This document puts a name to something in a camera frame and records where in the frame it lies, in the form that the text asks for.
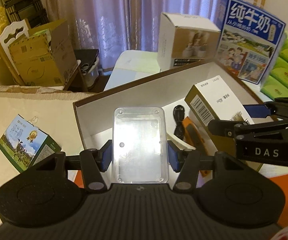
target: transparent plastic lid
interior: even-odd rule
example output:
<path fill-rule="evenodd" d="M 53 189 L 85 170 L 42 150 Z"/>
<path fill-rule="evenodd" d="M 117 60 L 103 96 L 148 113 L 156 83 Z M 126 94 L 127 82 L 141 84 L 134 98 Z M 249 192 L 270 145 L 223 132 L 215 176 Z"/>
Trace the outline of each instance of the transparent plastic lid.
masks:
<path fill-rule="evenodd" d="M 113 183 L 167 183 L 165 114 L 159 107 L 114 112 Z"/>

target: open cardboard box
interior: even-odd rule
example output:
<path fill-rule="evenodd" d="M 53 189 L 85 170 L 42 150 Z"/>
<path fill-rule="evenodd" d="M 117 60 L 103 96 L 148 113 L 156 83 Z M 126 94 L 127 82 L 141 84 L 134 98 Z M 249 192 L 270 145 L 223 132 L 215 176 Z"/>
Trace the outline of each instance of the open cardboard box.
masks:
<path fill-rule="evenodd" d="M 101 148 L 107 140 L 112 139 L 113 113 L 123 106 L 154 106 L 165 111 L 166 130 L 173 133 L 175 121 L 173 109 L 181 104 L 185 107 L 185 115 L 197 125 L 205 140 L 210 154 L 216 151 L 215 145 L 191 112 L 184 98 L 191 87 L 204 80 L 220 75 L 228 84 L 242 104 L 258 104 L 262 101 L 240 79 L 233 77 L 218 62 L 202 61 L 181 68 L 171 69 L 145 77 L 134 82 L 104 91 L 73 103 L 77 125 L 84 149 Z M 255 123 L 271 122 L 272 118 L 253 119 Z M 261 164 L 253 163 L 259 170 Z M 173 184 L 177 175 L 169 167 L 169 185 Z M 111 165 L 102 176 L 109 186 L 111 183 Z"/>

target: ribbed black surface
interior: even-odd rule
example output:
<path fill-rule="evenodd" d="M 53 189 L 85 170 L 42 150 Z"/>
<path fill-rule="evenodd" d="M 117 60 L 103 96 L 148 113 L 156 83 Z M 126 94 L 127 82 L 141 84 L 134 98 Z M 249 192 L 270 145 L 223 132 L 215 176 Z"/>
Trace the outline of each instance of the ribbed black surface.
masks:
<path fill-rule="evenodd" d="M 206 216 L 191 196 L 173 193 L 167 184 L 113 185 L 107 193 L 89 195 L 77 213 L 59 224 L 45 228 L 3 224 L 0 240 L 268 240 L 278 230 L 277 225 L 258 229 L 222 225 Z"/>

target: curtain floral pattern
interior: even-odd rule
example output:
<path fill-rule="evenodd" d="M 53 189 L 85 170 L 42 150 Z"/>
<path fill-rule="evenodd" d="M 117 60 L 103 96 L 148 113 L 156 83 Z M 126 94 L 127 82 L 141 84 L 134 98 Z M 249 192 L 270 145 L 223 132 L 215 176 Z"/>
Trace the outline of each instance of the curtain floral pattern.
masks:
<path fill-rule="evenodd" d="M 42 0 L 51 21 L 68 20 L 76 49 L 100 50 L 101 65 L 111 70 L 127 49 L 157 51 L 162 11 L 215 19 L 218 0 Z"/>

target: curtain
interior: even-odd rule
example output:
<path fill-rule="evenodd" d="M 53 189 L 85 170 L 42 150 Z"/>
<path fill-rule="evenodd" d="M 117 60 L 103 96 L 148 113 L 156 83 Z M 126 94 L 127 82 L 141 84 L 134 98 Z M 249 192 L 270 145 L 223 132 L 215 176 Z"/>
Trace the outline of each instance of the curtain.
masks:
<path fill-rule="evenodd" d="M 219 0 L 42 0 L 51 21 L 68 20 L 75 48 L 100 50 L 103 70 L 112 70 L 127 49 L 157 51 L 162 11 L 216 18 Z"/>

